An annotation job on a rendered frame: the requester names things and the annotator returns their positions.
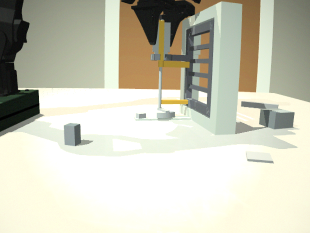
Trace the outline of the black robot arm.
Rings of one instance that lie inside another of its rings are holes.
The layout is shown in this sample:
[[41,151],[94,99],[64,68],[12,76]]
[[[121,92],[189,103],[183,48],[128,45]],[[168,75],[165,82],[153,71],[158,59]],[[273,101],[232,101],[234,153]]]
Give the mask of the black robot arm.
[[24,0],[0,0],[0,97],[20,92],[14,61],[27,43],[29,22],[23,21]]

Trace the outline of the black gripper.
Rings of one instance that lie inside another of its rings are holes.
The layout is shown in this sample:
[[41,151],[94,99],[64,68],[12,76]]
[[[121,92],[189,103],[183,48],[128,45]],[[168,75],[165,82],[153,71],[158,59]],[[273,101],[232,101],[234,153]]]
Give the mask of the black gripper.
[[170,23],[170,47],[180,22],[195,15],[195,6],[186,0],[138,0],[131,9],[135,11],[150,45],[156,45],[159,20]]

